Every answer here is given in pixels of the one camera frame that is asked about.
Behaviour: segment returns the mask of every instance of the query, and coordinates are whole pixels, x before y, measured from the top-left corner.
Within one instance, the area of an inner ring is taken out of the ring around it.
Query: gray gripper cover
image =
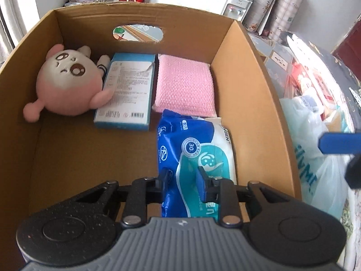
[[[258,254],[242,232],[218,226],[210,218],[158,218],[125,230],[98,259],[75,267],[29,263],[23,271],[340,271],[336,264],[299,269]]]

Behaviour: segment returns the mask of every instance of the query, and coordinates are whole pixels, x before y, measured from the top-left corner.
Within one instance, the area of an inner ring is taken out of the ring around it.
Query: electrical outlet
[[[276,52],[273,52],[271,59],[276,62],[281,68],[287,71],[288,63]]]

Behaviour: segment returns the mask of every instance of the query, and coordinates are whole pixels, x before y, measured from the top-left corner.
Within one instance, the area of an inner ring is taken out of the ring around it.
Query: label
[[[182,121],[183,130],[188,130],[187,120]]]
[[[95,122],[147,125],[152,74],[151,62],[113,62],[104,88],[115,88],[115,93],[107,105],[97,110]]]
[[[201,151],[201,144],[195,138],[187,138],[182,143],[182,152],[189,158],[194,158],[199,155]]]
[[[309,163],[304,162],[305,150],[302,148],[301,145],[298,145],[295,148],[295,154],[297,159],[298,170],[300,172],[300,180],[301,182],[306,182],[308,184],[309,186],[308,192],[311,195],[314,195],[318,178],[316,174],[311,172],[311,165]]]
[[[245,9],[247,9],[247,6],[248,6],[248,3],[247,3],[247,2],[241,1],[241,0],[238,0],[238,1],[236,2],[236,4],[237,4],[237,6],[239,6],[239,7],[241,7],[241,8],[245,8]]]

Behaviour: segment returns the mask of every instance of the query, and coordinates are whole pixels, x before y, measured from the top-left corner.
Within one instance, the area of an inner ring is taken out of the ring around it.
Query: box flap
[[[17,270],[23,264],[15,241],[18,224],[28,215],[32,162],[40,123],[26,123],[24,106],[36,99],[37,74],[48,50],[62,38],[54,12],[21,40],[0,70],[0,253]]]
[[[214,61],[219,115],[229,129],[239,184],[259,180],[301,198],[285,116],[271,79],[242,25],[234,21]]]
[[[93,57],[114,53],[169,54],[211,63],[233,20],[180,6],[148,3],[96,3],[55,10],[67,48],[88,45]],[[160,42],[117,41],[117,26],[158,26]]]

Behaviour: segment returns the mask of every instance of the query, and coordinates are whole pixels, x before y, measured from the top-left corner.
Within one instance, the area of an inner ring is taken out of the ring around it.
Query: cardboard box
[[[116,41],[119,25],[158,26],[159,43]],[[15,242],[20,221],[106,180],[128,185],[157,176],[160,115],[149,131],[98,129],[94,111],[78,117],[42,112],[26,123],[35,82],[48,50],[88,45],[92,59],[115,53],[169,54],[211,64],[217,114],[229,129],[238,183],[260,180],[300,197],[296,158],[276,91],[240,23],[195,9],[145,3],[96,3],[49,12],[0,69],[0,266],[24,262]]]
[[[148,130],[155,55],[116,53],[104,80],[114,87],[110,102],[95,112],[99,128]]]

